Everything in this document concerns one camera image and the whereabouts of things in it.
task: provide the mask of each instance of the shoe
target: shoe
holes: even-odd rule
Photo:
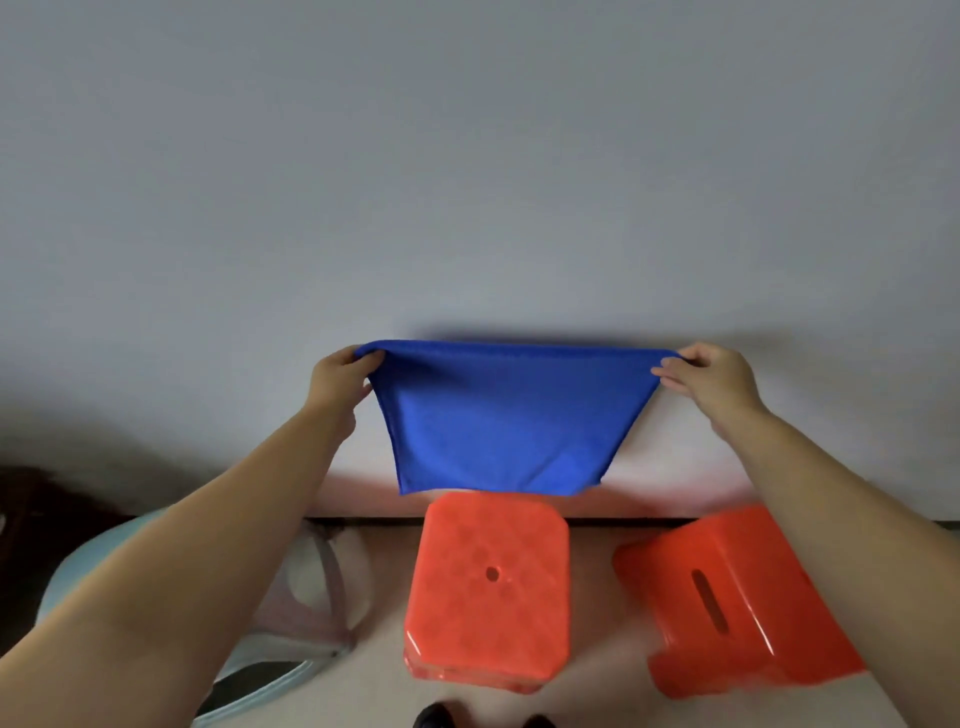
[[[523,724],[523,728],[557,728],[546,716],[533,716]]]
[[[414,728],[457,728],[443,703],[428,705],[414,720]]]

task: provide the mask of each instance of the hand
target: hand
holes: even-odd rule
[[[650,371],[664,387],[695,401],[720,437],[726,439],[730,419],[769,412],[756,389],[754,370],[742,353],[697,343],[678,354],[683,359],[667,357]]]
[[[385,352],[371,352],[355,359],[357,347],[346,347],[317,362],[310,377],[304,411],[320,411],[336,418],[341,441],[356,427],[353,408],[371,391],[367,376],[383,363]]]

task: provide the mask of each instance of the floor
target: floor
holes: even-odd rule
[[[417,712],[436,700],[453,704],[462,728],[519,728],[537,712],[553,718],[558,728],[904,725],[869,675],[814,689],[663,698],[645,665],[656,648],[656,632],[622,593],[610,567],[617,545],[644,534],[621,528],[571,532],[573,654],[567,669],[541,691],[521,696],[414,680],[401,658],[401,634],[420,530],[365,528],[362,536],[377,594],[358,630],[356,650],[275,702],[224,721],[225,728],[408,728]]]

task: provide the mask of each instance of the towel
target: towel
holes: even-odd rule
[[[596,485],[674,352],[373,341],[370,377],[402,494],[436,488],[572,496]]]

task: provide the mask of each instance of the orange plastic stool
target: orange plastic stool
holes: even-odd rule
[[[622,546],[613,568],[657,620],[665,648],[647,664],[668,697],[816,685],[865,669],[763,506]]]
[[[570,654],[566,521],[543,502],[449,493],[426,512],[404,624],[414,677],[535,692]]]

